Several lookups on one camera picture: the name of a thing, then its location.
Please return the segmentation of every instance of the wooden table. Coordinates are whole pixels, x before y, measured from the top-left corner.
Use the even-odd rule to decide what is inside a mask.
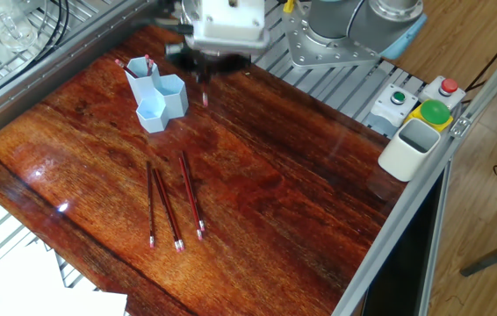
[[[163,59],[149,27],[0,132],[0,204],[133,315],[328,315],[404,189],[387,139],[252,67],[212,81]],[[113,60],[150,54],[186,82],[190,109],[148,134]],[[178,156],[189,157],[198,241]],[[186,251],[158,198],[148,245],[145,161],[162,172]]]

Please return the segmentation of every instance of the pencil holder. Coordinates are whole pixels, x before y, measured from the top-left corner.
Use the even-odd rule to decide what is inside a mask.
[[[137,117],[149,133],[163,131],[169,119],[181,118],[188,110],[188,96],[184,81],[177,75],[159,75],[156,64],[148,75],[144,57],[133,58],[127,67],[138,77],[126,72],[138,105]]]
[[[440,141],[440,133],[423,121],[412,118],[393,136],[378,163],[391,176],[408,182]]]

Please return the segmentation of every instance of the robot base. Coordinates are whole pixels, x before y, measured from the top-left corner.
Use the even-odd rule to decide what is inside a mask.
[[[332,68],[374,65],[380,57],[349,38],[327,39],[315,33],[307,23],[311,3],[284,12],[282,24],[289,43],[294,67]]]

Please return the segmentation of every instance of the light blue pencil holder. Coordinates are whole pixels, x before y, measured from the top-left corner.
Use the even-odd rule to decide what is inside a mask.
[[[145,130],[149,133],[161,132],[169,119],[181,118],[186,114],[186,85],[177,75],[160,76],[155,64],[152,74],[147,76],[148,67],[144,57],[131,59],[127,67],[138,76],[133,78],[126,72],[138,105],[135,112]]]

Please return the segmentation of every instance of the red button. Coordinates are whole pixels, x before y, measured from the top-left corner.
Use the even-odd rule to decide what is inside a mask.
[[[457,83],[453,79],[444,79],[442,81],[442,90],[448,93],[457,91]]]

